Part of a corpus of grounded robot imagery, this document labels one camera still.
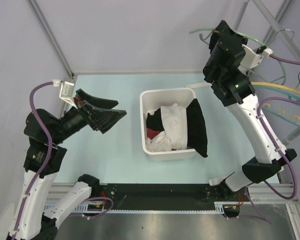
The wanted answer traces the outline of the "pale green plastic hanger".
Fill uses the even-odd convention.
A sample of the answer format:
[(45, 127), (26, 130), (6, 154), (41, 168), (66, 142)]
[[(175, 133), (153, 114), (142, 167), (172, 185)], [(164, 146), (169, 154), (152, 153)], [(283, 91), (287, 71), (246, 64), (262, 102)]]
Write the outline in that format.
[[(210, 33), (209, 33), (206, 37), (203, 37), (203, 34), (202, 34), (202, 33), (199, 34), (200, 40), (201, 40), (203, 43), (205, 43), (206, 45), (209, 45), (209, 43), (208, 43), (206, 40), (207, 40), (208, 38), (211, 38), (214, 29), (215, 29), (215, 28), (211, 28), (211, 27), (203, 27), (203, 28), (198, 28), (198, 29), (195, 29), (195, 30), (191, 30), (191, 31), (189, 32), (189, 34), (194, 34), (194, 33), (203, 32), (203, 31), (210, 31)], [(243, 35), (244, 37), (247, 37), (248, 40), (252, 40), (253, 42), (255, 42), (255, 43), (257, 43), (257, 44), (259, 45), (259, 48), (257, 48), (256, 50), (253, 50), (253, 51), (256, 52), (256, 53), (260, 53), (260, 52), (261, 52), (261, 46), (267, 46), (267, 47), (269, 48), (268, 45), (266, 45), (264, 42), (262, 42), (262, 41), (256, 39), (256, 38), (253, 37), (253, 36), (246, 35), (246, 34), (243, 34), (243, 33), (240, 33), (240, 32), (237, 32), (237, 33)], [(251, 69), (247, 69), (247, 68), (242, 67), (242, 66), (240, 66), (240, 67), (241, 67), (242, 69), (245, 69), (246, 71), (248, 71), (248, 72), (250, 72), (250, 73), (256, 75), (257, 77), (259, 77), (260, 79), (264, 80), (264, 81), (267, 82), (267, 83), (275, 84), (275, 82), (277, 82), (278, 80), (283, 79), (283, 82), (282, 82), (280, 85), (284, 86), (285, 83), (286, 83), (286, 81), (287, 81), (287, 70), (286, 70), (286, 67), (284, 66), (284, 64), (283, 64), (281, 61), (277, 60), (277, 62), (279, 63), (279, 65), (280, 65), (280, 67), (281, 67), (283, 76), (281, 76), (281, 77), (279, 77), (278, 79), (275, 79), (275, 80), (273, 80), (273, 81), (271, 81), (271, 82), (265, 80), (265, 79), (262, 78), (260, 75), (258, 75), (257, 73), (255, 73), (255, 72), (252, 70), (252, 68), (251, 68)]]

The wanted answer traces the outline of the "red tank top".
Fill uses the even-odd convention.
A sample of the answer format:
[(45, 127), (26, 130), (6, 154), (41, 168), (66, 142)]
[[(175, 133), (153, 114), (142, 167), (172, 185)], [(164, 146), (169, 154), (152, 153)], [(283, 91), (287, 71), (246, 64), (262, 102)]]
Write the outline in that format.
[(176, 151), (174, 142), (165, 131), (147, 129), (146, 147), (150, 152)]

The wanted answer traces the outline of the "white tank top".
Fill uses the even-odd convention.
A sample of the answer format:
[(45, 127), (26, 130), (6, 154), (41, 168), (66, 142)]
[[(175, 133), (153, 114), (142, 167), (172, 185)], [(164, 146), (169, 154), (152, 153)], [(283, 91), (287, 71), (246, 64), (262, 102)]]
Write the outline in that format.
[(176, 151), (186, 150), (188, 144), (187, 113), (184, 107), (173, 104), (161, 106), (146, 117), (146, 129), (165, 131)]

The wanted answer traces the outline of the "yellow plastic hanger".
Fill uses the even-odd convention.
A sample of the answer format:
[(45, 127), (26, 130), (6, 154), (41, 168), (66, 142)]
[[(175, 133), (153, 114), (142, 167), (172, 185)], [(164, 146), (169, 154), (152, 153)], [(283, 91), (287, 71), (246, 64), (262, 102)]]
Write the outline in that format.
[[(275, 83), (267, 83), (267, 82), (252, 82), (252, 85), (255, 88), (262, 88), (262, 89), (270, 90), (270, 91), (285, 95), (287, 97), (290, 97), (291, 99), (300, 100), (300, 90), (298, 90), (296, 88), (279, 85), (279, 84), (275, 84)], [(286, 118), (285, 117), (286, 111), (284, 109), (280, 108), (277, 111), (273, 111), (271, 109), (271, 105), (267, 102), (264, 104), (263, 109), (266, 112), (271, 113), (272, 115), (279, 117), (282, 120), (285, 120), (296, 126), (300, 125), (300, 116), (299, 115), (293, 115), (290, 118)]]

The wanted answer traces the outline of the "teal plastic hanger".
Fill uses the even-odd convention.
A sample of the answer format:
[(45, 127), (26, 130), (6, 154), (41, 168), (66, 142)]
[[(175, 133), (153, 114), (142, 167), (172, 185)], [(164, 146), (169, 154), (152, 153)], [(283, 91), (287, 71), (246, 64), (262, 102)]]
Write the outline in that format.
[[(300, 76), (297, 78), (297, 83), (295, 86), (293, 86), (291, 84), (289, 85), (286, 83), (284, 84), (284, 86), (300, 90)], [(271, 91), (268, 89), (263, 89), (263, 88), (257, 87), (257, 90), (259, 90), (262, 94), (264, 94), (264, 96), (262, 98), (266, 99), (265, 103), (269, 103), (271, 106), (271, 109), (274, 112), (276, 112), (278, 109), (285, 110), (285, 117), (287, 119), (289, 119), (293, 115), (300, 116), (300, 100), (295, 100), (295, 99), (285, 96), (281, 93)]]

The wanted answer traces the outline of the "black tank top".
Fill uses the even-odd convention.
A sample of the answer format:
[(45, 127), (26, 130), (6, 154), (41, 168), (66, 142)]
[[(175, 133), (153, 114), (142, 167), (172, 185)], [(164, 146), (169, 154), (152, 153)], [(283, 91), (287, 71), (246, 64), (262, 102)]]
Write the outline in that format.
[(208, 137), (201, 106), (195, 98), (185, 109), (187, 119), (187, 149), (194, 149), (199, 155), (206, 158), (208, 156)]

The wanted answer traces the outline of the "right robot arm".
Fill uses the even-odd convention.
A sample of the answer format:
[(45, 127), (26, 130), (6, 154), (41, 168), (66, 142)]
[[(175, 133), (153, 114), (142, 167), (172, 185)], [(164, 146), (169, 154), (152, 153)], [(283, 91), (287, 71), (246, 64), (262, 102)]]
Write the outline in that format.
[(232, 201), (239, 190), (264, 182), (284, 166), (291, 167), (297, 154), (277, 138), (262, 111), (255, 88), (242, 68), (253, 69), (273, 51), (262, 45), (257, 51), (247, 46), (248, 38), (221, 20), (209, 41), (210, 57), (202, 72), (204, 81), (239, 122), (252, 145), (255, 156), (229, 176), (210, 179), (210, 186), (220, 188), (221, 196)]

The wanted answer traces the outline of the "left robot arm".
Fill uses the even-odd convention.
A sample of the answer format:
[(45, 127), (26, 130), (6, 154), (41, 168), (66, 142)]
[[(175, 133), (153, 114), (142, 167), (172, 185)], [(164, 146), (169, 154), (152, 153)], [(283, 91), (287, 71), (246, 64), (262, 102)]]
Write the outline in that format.
[(52, 240), (62, 222), (86, 200), (106, 201), (101, 195), (100, 180), (87, 173), (51, 210), (45, 209), (53, 181), (60, 171), (67, 149), (60, 145), (86, 126), (102, 134), (108, 132), (127, 112), (115, 107), (118, 101), (93, 97), (82, 89), (75, 92), (72, 107), (60, 118), (34, 106), (26, 118), (24, 134), (29, 148), (24, 161), (23, 193), (10, 227), (8, 240)]

